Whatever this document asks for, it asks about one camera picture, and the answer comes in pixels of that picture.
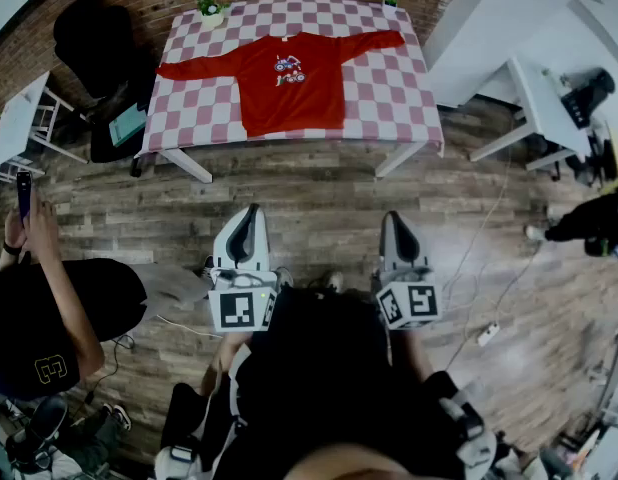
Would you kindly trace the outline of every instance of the wrist strap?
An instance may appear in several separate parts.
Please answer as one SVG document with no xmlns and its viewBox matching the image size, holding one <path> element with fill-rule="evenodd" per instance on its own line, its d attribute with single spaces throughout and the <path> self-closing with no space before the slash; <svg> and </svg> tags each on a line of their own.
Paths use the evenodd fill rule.
<svg viewBox="0 0 618 480">
<path fill-rule="evenodd" d="M 20 252 L 22 251 L 22 247 L 11 247 L 7 245 L 7 242 L 3 242 L 2 248 L 12 256 L 20 256 Z"/>
</svg>

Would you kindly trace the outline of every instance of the teal book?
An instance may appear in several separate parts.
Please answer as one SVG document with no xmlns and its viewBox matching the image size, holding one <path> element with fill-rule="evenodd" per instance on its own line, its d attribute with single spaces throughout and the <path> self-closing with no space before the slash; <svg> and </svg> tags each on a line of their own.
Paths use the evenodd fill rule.
<svg viewBox="0 0 618 480">
<path fill-rule="evenodd" d="M 109 123 L 111 142 L 115 147 L 120 146 L 129 137 L 144 128 L 147 123 L 147 113 L 138 110 L 134 104 Z"/>
</svg>

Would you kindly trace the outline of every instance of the plant pot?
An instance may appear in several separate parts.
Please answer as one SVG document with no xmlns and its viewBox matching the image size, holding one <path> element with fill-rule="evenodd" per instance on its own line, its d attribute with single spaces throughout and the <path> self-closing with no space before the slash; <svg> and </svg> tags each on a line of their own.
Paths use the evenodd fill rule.
<svg viewBox="0 0 618 480">
<path fill-rule="evenodd" d="M 385 16 L 395 16 L 398 7 L 382 2 L 382 12 Z"/>
<path fill-rule="evenodd" d="M 207 29 L 207 30 L 216 28 L 225 19 L 225 15 L 222 11 L 216 14 L 212 14 L 210 16 L 201 15 L 201 17 L 202 17 L 202 28 Z"/>
</svg>

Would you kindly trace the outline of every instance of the potted plant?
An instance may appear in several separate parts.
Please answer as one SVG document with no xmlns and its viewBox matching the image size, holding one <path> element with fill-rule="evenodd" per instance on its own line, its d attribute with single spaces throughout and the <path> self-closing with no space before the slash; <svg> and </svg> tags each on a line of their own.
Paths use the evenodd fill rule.
<svg viewBox="0 0 618 480">
<path fill-rule="evenodd" d="M 202 25 L 204 28 L 216 28 L 225 19 L 222 12 L 229 7 L 229 4 L 221 4 L 217 0 L 198 0 L 198 10 L 202 14 Z"/>
<path fill-rule="evenodd" d="M 385 14 L 394 15 L 396 14 L 397 9 L 398 9 L 398 0 L 383 0 L 382 1 L 382 11 Z"/>
</svg>

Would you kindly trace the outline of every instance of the green plant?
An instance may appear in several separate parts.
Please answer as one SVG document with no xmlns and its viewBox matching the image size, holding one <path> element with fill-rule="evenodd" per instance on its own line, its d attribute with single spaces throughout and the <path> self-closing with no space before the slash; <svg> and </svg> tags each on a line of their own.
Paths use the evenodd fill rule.
<svg viewBox="0 0 618 480">
<path fill-rule="evenodd" d="M 223 9 L 229 7 L 229 4 L 221 4 L 217 0 L 198 0 L 198 10 L 203 16 L 212 16 L 218 14 Z"/>
<path fill-rule="evenodd" d="M 398 7 L 398 0 L 385 0 L 385 3 L 391 7 Z"/>
</svg>

